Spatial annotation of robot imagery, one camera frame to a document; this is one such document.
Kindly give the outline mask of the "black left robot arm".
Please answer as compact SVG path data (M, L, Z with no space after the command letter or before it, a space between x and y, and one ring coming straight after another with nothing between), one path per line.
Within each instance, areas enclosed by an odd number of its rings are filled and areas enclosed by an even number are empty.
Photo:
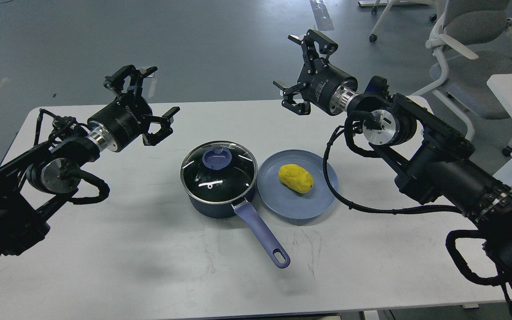
M108 198L108 184L84 164L104 150L121 152L139 136L145 146L155 146L173 133L179 107L158 117L142 96L144 80L157 70L126 65L105 77L115 99L85 123L39 110L33 147L0 166L0 257L18 256L42 241L48 220L65 203Z

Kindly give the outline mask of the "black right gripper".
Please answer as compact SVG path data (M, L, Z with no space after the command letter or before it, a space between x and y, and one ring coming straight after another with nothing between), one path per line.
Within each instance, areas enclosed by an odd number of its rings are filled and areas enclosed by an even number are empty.
M304 65L296 85L287 87L282 81L273 81L282 93L282 107L299 116L311 113L310 103L330 116L342 113L345 109L345 103L340 103L342 94L356 92L358 83L349 73L329 64L329 57L339 45L317 30L308 30L301 36L288 35L288 39L300 45ZM294 99L298 94L304 99L302 103Z

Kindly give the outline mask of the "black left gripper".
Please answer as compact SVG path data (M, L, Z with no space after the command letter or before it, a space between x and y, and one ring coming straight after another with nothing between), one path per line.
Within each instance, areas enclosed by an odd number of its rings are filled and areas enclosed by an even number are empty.
M172 107L163 116L153 116L152 109L142 97L146 77L158 71L157 66L147 69L134 65L121 67L111 76L105 76L104 87L114 93L116 99L88 118L88 124L101 125L113 137L112 152L121 152L140 134L145 146L156 146L173 133L173 116L180 107ZM156 133L148 133L150 124L159 124Z

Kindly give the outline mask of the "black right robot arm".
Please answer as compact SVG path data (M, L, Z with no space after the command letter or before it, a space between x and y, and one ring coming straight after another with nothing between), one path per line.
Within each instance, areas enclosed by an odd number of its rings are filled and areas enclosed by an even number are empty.
M358 93L357 79L329 62L339 46L325 34L308 30L288 38L301 47L304 63L295 85L274 81L282 106L297 115L309 115L311 105L330 116L347 115L329 139L322 163L335 198L367 213L461 213L476 229L450 231L446 249L468 281L500 286L512 315L512 189L469 159L475 148L460 132L408 97L390 95L384 77L372 77ZM376 209L342 197L327 172L331 146L341 135L355 154L384 160L397 174L399 191L419 205Z

